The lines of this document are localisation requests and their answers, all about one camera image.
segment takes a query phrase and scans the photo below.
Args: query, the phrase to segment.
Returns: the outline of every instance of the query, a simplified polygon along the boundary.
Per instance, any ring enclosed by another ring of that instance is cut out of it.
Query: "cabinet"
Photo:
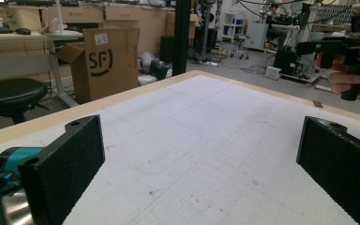
[[[245,14],[241,12],[224,12],[224,22],[221,36],[232,42],[237,35],[244,33]]]

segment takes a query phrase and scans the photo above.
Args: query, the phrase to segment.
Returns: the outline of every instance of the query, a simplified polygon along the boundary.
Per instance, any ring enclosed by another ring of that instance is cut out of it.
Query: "floor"
[[[222,43],[222,49],[227,50],[229,53],[237,49],[237,44]],[[339,95],[329,91],[317,89],[316,85],[328,87],[329,82],[325,78],[317,79],[314,83],[296,82],[287,79],[279,79],[278,81],[264,77],[265,67],[272,66],[275,60],[275,54],[272,52],[261,52],[255,50],[247,50],[248,59],[245,57],[239,59],[238,54],[233,58],[222,59],[217,62],[216,66],[195,64],[191,61],[187,63],[187,71],[202,70],[214,73],[223,77],[234,79],[240,82],[251,83],[267,89],[279,91],[299,98],[308,100],[320,101],[323,105],[340,108],[342,110],[350,111],[360,114],[360,99],[356,101],[341,100]],[[308,67],[311,59],[304,58],[305,73],[308,76],[316,77],[314,69]],[[72,80],[70,77],[64,79],[64,86],[70,95],[73,95]],[[35,108],[33,111],[25,113],[25,118],[31,120],[49,113],[58,112],[67,108],[61,100],[52,93],[51,96],[45,97],[40,102],[42,105],[49,108],[48,111]],[[10,118],[0,118],[0,128],[11,126]]]

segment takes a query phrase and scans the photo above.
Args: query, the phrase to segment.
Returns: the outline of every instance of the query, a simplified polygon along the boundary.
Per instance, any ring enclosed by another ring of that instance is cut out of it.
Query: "office chair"
[[[235,54],[239,54],[238,58],[242,59],[245,56],[245,59],[249,59],[249,55],[247,54],[247,51],[244,50],[244,45],[242,44],[245,41],[246,36],[245,35],[236,35],[238,39],[238,49],[233,49],[230,53],[230,57],[233,58]]]
[[[25,121],[24,113],[39,106],[38,102],[46,96],[48,88],[43,82],[28,78],[0,81],[0,116],[11,117],[14,124]]]

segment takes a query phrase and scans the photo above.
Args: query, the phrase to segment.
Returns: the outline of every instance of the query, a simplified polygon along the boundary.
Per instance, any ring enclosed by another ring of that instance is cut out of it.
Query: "cable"
[[[241,67],[241,70],[247,73],[264,74],[265,66],[251,66],[250,68]]]
[[[266,19],[267,21],[275,22],[275,21],[273,21],[273,20],[268,19],[267,17],[264,17],[264,16],[262,16],[262,15],[259,15],[259,14],[255,13],[255,12],[253,12],[251,9],[249,9],[248,7],[246,7],[242,2],[247,2],[247,1],[246,1],[246,0],[240,0],[240,1],[239,1],[239,4],[241,4],[241,6],[243,6],[245,9],[247,9],[247,10],[248,10],[249,12],[251,12],[252,14],[254,14],[254,15],[260,17],[260,18]],[[347,11],[349,8],[352,8],[352,7],[353,7],[353,6],[350,5],[350,6],[348,6],[347,8],[341,10],[338,14],[335,14],[335,15],[333,15],[333,16],[330,16],[330,17],[327,17],[327,18],[324,18],[324,19],[320,19],[320,20],[318,20],[318,21],[300,23],[299,25],[307,25],[307,24],[311,24],[311,23],[319,23],[319,22],[322,22],[322,21],[325,21],[325,20],[334,18],[334,17],[340,15],[341,13]]]
[[[246,3],[250,3],[250,4],[254,4],[254,5],[260,5],[260,6],[271,6],[272,4],[276,4],[276,3],[256,3],[256,2],[249,2],[247,0],[239,0],[238,2],[246,2]],[[296,2],[303,2],[301,0],[294,0],[294,1],[290,1],[290,2],[286,2],[286,3],[277,3],[278,5],[286,5],[286,4],[290,4],[290,3],[296,3]]]
[[[86,0],[85,1],[89,6],[92,6],[93,8],[96,8],[100,11],[104,11],[105,7],[110,5],[110,2],[104,2],[104,1],[90,1],[90,0]]]

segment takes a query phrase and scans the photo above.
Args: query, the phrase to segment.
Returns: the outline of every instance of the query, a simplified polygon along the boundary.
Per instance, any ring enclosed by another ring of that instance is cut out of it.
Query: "stool seat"
[[[48,93],[43,82],[28,78],[18,78],[0,81],[0,116],[9,116],[13,122],[23,122],[23,113],[28,105],[37,104]],[[13,116],[21,115],[20,121]]]

